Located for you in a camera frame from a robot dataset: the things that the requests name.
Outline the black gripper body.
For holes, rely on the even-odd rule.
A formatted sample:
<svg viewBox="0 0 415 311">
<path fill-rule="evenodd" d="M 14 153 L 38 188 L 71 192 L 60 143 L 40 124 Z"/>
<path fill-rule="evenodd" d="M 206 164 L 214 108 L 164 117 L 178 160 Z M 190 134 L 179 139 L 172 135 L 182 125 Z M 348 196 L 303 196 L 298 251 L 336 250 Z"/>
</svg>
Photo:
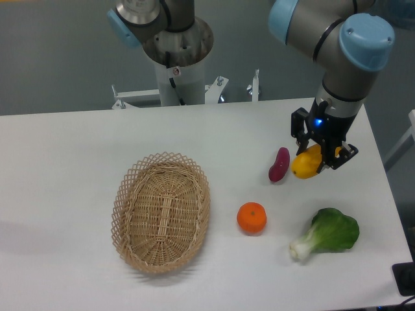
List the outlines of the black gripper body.
<svg viewBox="0 0 415 311">
<path fill-rule="evenodd" d="M 360 101 L 316 97 L 307 117 L 307 138 L 318 144 L 341 146 L 360 108 Z"/>
</svg>

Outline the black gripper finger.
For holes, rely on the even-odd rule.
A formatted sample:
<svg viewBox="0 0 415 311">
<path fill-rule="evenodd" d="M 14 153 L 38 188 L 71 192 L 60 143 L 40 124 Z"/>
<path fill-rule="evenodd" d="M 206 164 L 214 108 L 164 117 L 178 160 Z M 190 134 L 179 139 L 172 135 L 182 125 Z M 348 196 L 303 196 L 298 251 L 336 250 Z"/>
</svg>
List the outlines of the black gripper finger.
<svg viewBox="0 0 415 311">
<path fill-rule="evenodd" d="M 333 142 L 323 140 L 320 147 L 322 160 L 317 168 L 317 172 L 321 172 L 325 168 L 336 170 L 359 152 L 355 146 L 348 144 L 346 141 L 342 141 L 341 144 L 337 146 Z"/>
<path fill-rule="evenodd" d="M 291 114 L 290 134 L 296 139 L 296 144 L 298 146 L 296 155 L 300 155 L 306 151 L 311 138 L 311 134 L 307 132 L 308 118 L 309 112 L 304 108 L 299 108 Z"/>
</svg>

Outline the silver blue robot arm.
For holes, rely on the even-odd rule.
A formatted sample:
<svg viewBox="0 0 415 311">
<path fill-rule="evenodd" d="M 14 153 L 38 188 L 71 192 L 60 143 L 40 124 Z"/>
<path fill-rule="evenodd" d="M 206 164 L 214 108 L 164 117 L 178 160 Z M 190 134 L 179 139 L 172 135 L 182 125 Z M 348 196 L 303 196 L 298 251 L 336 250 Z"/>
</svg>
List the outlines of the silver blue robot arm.
<svg viewBox="0 0 415 311">
<path fill-rule="evenodd" d="M 358 152 L 346 135 L 395 40 L 387 21 L 367 13 L 371 6 L 371 1 L 276 1 L 271 8 L 270 33 L 326 71 L 311 109 L 291 115 L 295 174 L 302 168 L 314 174 L 337 169 Z M 142 47 L 152 60 L 162 105 L 208 101 L 204 60 L 214 39 L 195 15 L 193 1 L 118 1 L 107 17 L 125 45 Z"/>
</svg>

